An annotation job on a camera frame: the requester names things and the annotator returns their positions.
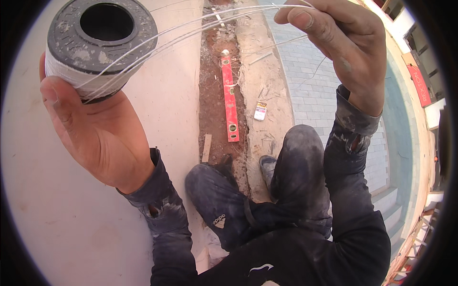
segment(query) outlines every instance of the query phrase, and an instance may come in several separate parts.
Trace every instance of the leg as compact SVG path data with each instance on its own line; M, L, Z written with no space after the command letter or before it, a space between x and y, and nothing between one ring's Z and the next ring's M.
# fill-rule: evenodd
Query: leg
M218 235L221 247L230 252L254 237L244 212L246 196L232 174L223 167L220 171L196 165L186 176L185 189L205 223Z
M277 205L298 217L298 226L331 234L329 193L324 185L324 149L315 129L308 125L291 128L283 141L273 172L270 193Z

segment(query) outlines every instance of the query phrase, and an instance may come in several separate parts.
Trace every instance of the red spirit level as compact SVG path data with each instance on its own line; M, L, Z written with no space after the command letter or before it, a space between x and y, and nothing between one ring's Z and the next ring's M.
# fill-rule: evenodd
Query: red spirit level
M228 141L238 142L239 125L237 123L237 107L235 106L234 82L232 79L232 68L230 66L229 51L221 52L223 70L224 103L226 105L226 125L228 130Z

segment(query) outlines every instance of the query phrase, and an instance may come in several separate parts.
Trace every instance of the adidas logo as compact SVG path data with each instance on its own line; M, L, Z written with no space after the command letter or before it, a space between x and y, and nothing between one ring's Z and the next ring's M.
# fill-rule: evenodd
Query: adidas logo
M224 228L224 222L226 221L226 215L222 214L218 216L216 220L213 221L213 225L218 228Z

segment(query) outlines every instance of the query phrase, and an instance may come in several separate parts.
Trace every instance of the hand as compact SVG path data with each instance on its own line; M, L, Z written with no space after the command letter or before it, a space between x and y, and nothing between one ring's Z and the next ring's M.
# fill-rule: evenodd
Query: hand
M120 91L83 105L76 90L57 76L46 77L40 58L40 91L54 129L70 155L96 179L129 194L154 170L148 141L131 102Z
M333 61L337 77L350 91L349 102L372 116L382 113L387 50L381 19L348 0L307 0L311 8L281 8L278 24L291 23ZM300 0L285 4L301 5Z

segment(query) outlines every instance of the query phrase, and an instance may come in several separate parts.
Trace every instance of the sleeve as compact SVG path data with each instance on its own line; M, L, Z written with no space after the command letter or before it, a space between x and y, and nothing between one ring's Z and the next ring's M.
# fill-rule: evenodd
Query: sleeve
M156 166L150 178L131 194L118 192L145 216L153 236L151 285L189 285L197 271L186 210L159 150L150 148L150 155Z
M343 85L338 87L336 118L324 151L326 186L333 204L333 260L336 267L347 265L342 274L352 272L362 285L380 285L389 268L391 244L382 214L374 211L363 171L381 115L363 113L348 102L349 95Z

